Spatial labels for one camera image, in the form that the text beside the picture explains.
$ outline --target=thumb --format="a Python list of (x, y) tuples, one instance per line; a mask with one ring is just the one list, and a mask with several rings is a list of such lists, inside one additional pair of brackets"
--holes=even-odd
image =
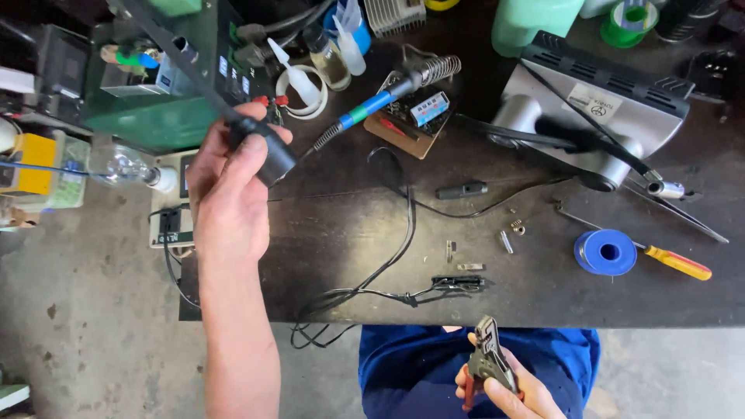
[(489, 399), (498, 408), (502, 409), (510, 419), (534, 419), (539, 417), (496, 379), (487, 378), (484, 381), (484, 391)]
[(267, 141), (263, 136), (249, 135), (225, 162), (220, 183), (230, 188), (243, 188), (259, 172), (267, 159), (267, 152)]

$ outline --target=heat sink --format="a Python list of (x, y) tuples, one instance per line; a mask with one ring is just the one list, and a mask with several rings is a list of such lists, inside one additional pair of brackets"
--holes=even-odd
[(418, 28), (427, 20), (423, 0), (365, 0), (365, 10), (376, 38)]

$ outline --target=green bottle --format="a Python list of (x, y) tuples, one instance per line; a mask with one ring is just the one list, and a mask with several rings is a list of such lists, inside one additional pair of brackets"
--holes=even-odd
[(500, 0), (492, 26), (492, 47), (519, 57), (539, 30), (566, 37), (584, 0)]

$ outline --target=yellow screwdriver handle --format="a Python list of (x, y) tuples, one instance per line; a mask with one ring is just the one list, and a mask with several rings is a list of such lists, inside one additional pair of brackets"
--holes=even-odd
[(696, 263), (690, 259), (680, 256), (677, 253), (664, 251), (654, 246), (647, 246), (647, 248), (644, 249), (644, 254), (649, 255), (657, 259), (658, 261), (666, 264), (667, 266), (681, 271), (684, 274), (691, 275), (697, 280), (706, 281), (707, 279), (711, 278), (711, 269), (705, 267), (704, 265), (701, 265), (700, 263)]

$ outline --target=plastic dropper bottle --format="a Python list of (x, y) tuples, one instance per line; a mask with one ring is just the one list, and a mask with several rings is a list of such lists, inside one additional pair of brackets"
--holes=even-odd
[(284, 64), (287, 68), (287, 76), (290, 78), (290, 86), (297, 91), (306, 106), (313, 106), (320, 102), (321, 92), (318, 90), (315, 84), (308, 78), (308, 75), (303, 70), (298, 70), (291, 66), (288, 61), (290, 56), (282, 49), (281, 46), (277, 45), (273, 39), (267, 38), (269, 45), (274, 50), (277, 60)]
[(302, 30), (302, 38), (308, 44), (311, 60), (321, 74), (321, 78), (331, 90), (344, 90), (352, 81), (339, 48), (323, 33), (323, 29), (314, 23)]
[(339, 37), (337, 39), (339, 49), (341, 50), (341, 57), (344, 59), (346, 67), (352, 75), (361, 75), (365, 72), (367, 66), (365, 66), (365, 59), (362, 57), (357, 41), (355, 41), (351, 33), (344, 30), (336, 15), (333, 15), (332, 18), (336, 24), (336, 29), (339, 31)]

